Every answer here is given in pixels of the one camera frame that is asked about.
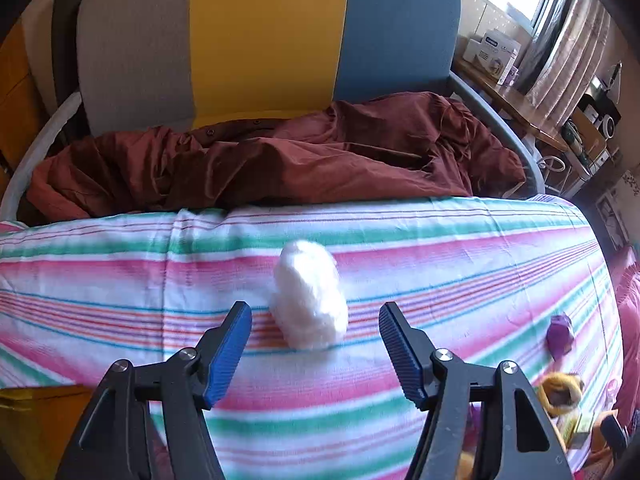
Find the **striped fabric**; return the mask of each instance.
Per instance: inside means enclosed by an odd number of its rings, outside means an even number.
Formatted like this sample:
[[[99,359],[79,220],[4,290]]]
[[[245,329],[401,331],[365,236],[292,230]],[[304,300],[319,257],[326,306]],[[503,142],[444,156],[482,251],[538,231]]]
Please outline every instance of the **striped fabric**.
[[[350,308],[345,341],[293,352],[268,313],[288,240],[335,256]],[[401,479],[424,422],[402,396],[378,333],[398,302],[437,346],[470,362],[509,358],[533,382],[578,372],[582,407],[602,409],[622,374],[620,321],[600,248],[559,199],[450,198],[225,215],[139,214],[0,236],[0,385],[97,383],[193,345],[235,300],[254,325],[228,394],[207,413],[230,480]],[[566,312],[575,349],[554,364],[549,317]],[[162,416],[154,407],[162,428]],[[571,452],[574,469],[585,452]]]

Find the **white fluffy object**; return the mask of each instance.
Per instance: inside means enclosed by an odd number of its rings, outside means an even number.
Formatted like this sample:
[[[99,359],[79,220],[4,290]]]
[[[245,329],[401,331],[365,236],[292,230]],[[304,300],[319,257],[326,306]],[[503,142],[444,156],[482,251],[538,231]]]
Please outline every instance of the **white fluffy object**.
[[[334,257],[320,244],[297,240],[280,253],[273,271],[277,293],[271,313],[291,348],[319,350],[347,332],[347,302]]]

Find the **product box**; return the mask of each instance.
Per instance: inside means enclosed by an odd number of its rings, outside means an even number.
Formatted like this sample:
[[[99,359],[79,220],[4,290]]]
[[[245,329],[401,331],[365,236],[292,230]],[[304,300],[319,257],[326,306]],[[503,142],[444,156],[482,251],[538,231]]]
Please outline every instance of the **product box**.
[[[517,41],[499,30],[490,30],[484,34],[473,63],[501,85],[509,75],[521,47]]]

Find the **wooden desk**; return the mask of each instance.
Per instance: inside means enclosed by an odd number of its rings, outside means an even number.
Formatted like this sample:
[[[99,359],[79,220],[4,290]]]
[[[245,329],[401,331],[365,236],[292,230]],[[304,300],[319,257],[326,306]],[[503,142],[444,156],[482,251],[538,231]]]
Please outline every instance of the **wooden desk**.
[[[471,63],[464,59],[453,60],[453,72],[462,79],[471,80],[480,87],[492,99],[492,108],[499,112],[504,110],[520,126],[522,136],[533,134],[534,137],[545,144],[559,150],[568,152],[569,146],[560,135],[556,126],[548,121],[534,106],[519,93],[513,86],[498,85],[489,76],[480,72]]]

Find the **purple object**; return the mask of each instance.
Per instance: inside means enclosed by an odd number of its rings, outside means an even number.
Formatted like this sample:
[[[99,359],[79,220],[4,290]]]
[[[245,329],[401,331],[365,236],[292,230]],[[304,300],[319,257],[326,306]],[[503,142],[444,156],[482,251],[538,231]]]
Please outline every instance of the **purple object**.
[[[546,346],[551,357],[558,361],[563,355],[568,354],[574,344],[574,326],[567,314],[551,317],[551,324],[546,330]]]

